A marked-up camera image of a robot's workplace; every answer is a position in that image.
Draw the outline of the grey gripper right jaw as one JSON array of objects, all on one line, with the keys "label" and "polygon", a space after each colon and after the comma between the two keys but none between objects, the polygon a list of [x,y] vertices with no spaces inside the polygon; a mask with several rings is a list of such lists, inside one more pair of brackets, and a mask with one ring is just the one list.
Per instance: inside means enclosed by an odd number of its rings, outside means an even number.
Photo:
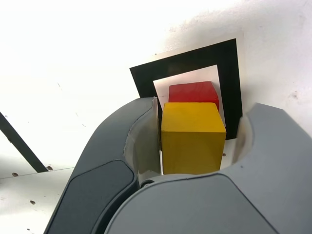
[{"label": "grey gripper right jaw", "polygon": [[163,180],[115,213],[108,234],[309,234],[312,139],[282,109],[255,104],[240,120],[232,165]]}]

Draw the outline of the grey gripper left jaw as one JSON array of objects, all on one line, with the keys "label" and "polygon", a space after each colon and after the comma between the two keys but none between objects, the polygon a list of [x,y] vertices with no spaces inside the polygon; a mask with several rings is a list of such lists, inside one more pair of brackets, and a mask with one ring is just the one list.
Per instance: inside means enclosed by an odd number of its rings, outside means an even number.
[{"label": "grey gripper left jaw", "polygon": [[87,142],[45,229],[100,234],[141,184],[161,174],[158,100],[135,99],[108,116]]}]

